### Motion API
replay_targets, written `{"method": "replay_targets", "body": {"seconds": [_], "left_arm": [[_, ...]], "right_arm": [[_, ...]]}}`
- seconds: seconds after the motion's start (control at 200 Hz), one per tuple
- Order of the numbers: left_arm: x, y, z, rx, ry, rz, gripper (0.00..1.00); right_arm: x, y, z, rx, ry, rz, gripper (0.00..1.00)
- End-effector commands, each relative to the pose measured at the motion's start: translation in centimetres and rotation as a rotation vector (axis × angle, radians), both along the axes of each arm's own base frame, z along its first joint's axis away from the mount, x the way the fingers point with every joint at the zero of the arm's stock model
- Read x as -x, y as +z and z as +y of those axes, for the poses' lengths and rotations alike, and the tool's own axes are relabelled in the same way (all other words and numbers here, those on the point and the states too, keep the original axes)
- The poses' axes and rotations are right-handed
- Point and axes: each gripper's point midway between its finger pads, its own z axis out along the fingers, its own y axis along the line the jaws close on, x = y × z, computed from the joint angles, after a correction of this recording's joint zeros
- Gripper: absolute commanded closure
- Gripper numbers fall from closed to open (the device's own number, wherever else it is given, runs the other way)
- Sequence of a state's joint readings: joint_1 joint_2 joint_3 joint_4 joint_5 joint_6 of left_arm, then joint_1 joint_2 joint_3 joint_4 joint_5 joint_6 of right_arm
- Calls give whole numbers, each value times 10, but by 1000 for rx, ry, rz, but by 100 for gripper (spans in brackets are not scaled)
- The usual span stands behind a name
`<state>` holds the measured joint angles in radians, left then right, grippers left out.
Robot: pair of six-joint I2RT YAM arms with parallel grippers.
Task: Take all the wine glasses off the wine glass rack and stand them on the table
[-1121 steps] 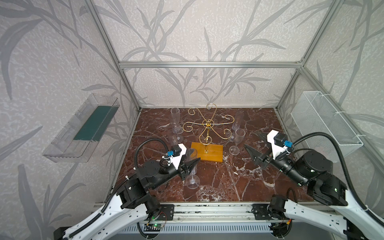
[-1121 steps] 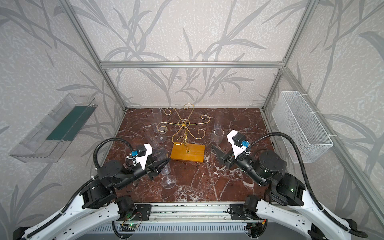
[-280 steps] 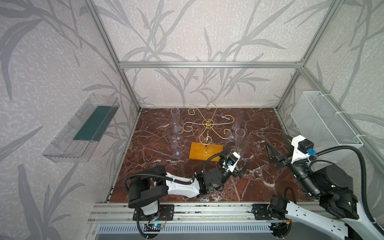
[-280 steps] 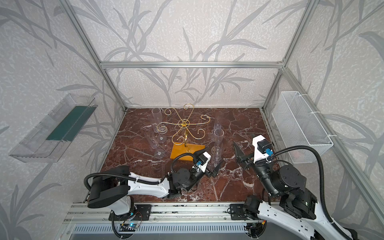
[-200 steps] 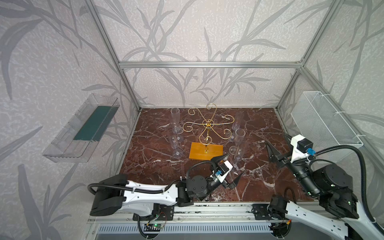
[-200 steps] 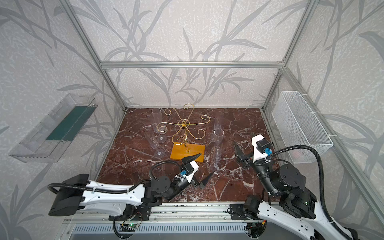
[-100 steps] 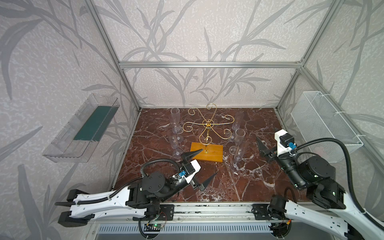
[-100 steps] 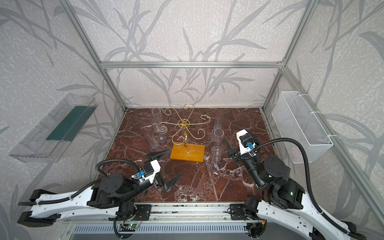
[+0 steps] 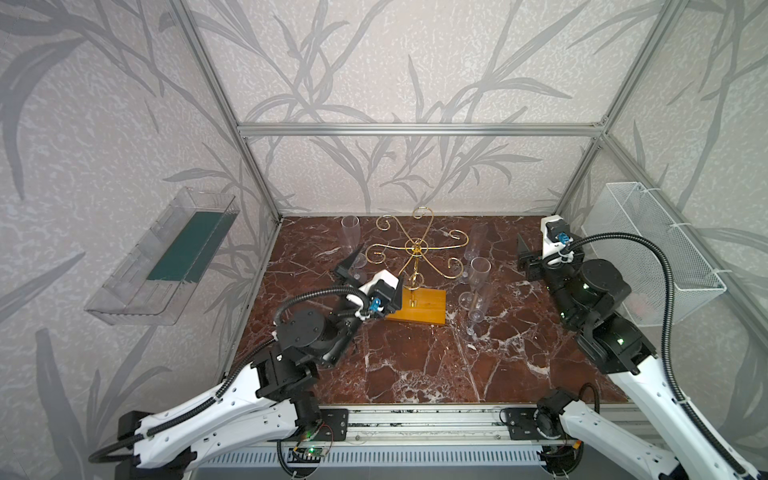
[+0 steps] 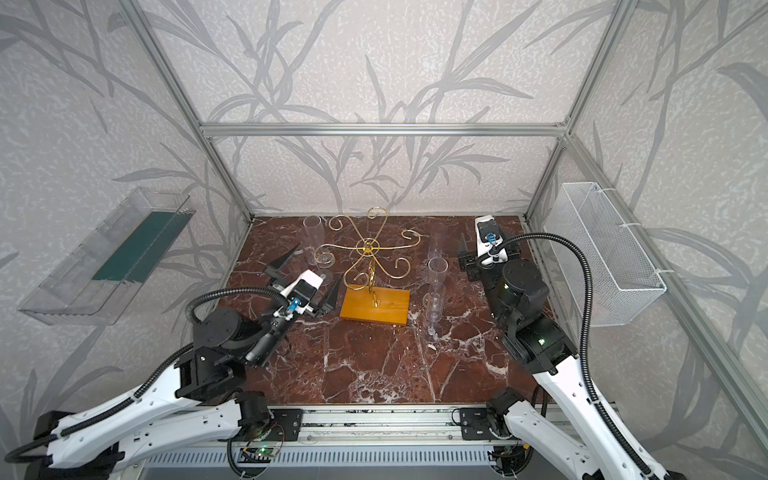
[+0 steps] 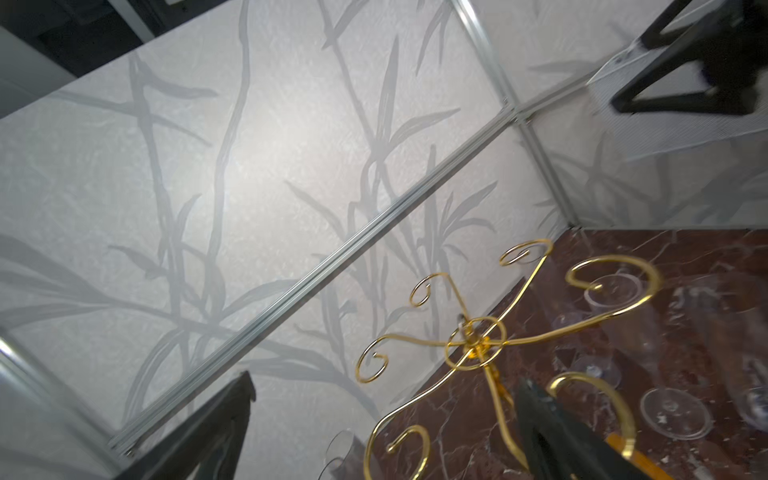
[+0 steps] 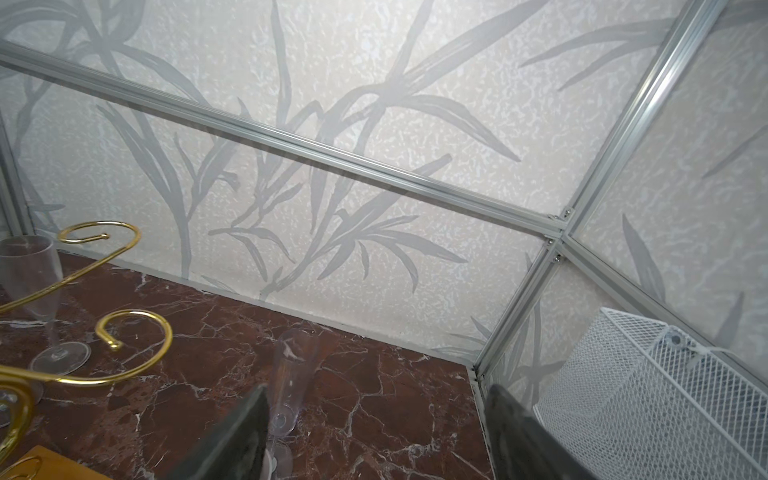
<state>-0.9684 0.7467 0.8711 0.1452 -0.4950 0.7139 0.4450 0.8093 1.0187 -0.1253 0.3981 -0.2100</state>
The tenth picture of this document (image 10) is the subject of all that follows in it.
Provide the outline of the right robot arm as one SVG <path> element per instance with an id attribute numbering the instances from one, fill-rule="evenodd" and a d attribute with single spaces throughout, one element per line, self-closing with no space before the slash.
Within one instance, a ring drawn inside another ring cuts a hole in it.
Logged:
<path id="1" fill-rule="evenodd" d="M 569 435 L 512 388 L 486 404 L 492 434 L 515 440 L 498 454 L 504 475 L 517 475 L 537 453 L 568 479 L 680 479 L 656 460 L 605 402 L 590 372 L 588 348 L 594 303 L 593 275 L 586 255 L 571 240 L 551 233 L 509 236 L 491 216 L 475 220 L 476 248 L 462 247 L 459 267 L 479 281 L 506 351 L 533 376 L 545 400 L 553 400 L 575 430 Z M 545 240 L 570 251 L 582 272 L 584 301 L 579 340 L 573 342 L 544 311 L 549 287 L 519 245 Z"/>

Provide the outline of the wine glass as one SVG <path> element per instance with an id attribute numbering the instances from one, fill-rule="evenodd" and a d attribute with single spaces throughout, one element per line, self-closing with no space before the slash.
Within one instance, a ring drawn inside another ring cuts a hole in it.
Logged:
<path id="1" fill-rule="evenodd" d="M 311 215 L 304 218 L 302 225 L 305 234 L 304 250 L 307 261 L 311 266 L 321 268 L 322 265 L 317 262 L 316 250 L 325 240 L 323 220 L 320 216 Z"/>
<path id="2" fill-rule="evenodd" d="M 333 282 L 334 274 L 333 274 L 333 272 L 330 269 L 320 268 L 317 271 L 317 274 L 322 279 L 322 283 L 321 283 L 322 286 L 328 286 L 328 285 L 330 285 Z"/>
<path id="3" fill-rule="evenodd" d="M 427 333 L 431 337 L 437 336 L 437 325 L 442 318 L 446 298 L 446 287 L 442 283 L 432 284 L 424 296 Z"/>
<path id="4" fill-rule="evenodd" d="M 446 249 L 447 226 L 436 223 L 430 227 L 427 259 L 443 258 Z"/>
<path id="5" fill-rule="evenodd" d="M 428 302 L 433 295 L 440 295 L 444 287 L 445 278 L 448 270 L 448 262 L 442 257 L 432 257 L 428 260 L 426 266 L 428 291 L 423 301 Z"/>

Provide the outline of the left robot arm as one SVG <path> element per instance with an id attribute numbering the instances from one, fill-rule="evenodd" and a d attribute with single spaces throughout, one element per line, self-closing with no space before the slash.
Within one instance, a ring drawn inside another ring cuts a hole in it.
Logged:
<path id="1" fill-rule="evenodd" d="M 28 479 L 107 479 L 161 452 L 207 440 L 247 438 L 273 417 L 264 395 L 242 393 L 251 369 L 268 363 L 295 321 L 331 313 L 341 282 L 320 301 L 326 280 L 312 270 L 281 276 L 284 254 L 269 263 L 265 286 L 214 290 L 185 307 L 192 341 L 166 358 L 139 386 L 79 413 L 38 418 L 31 442 L 6 454 Z"/>

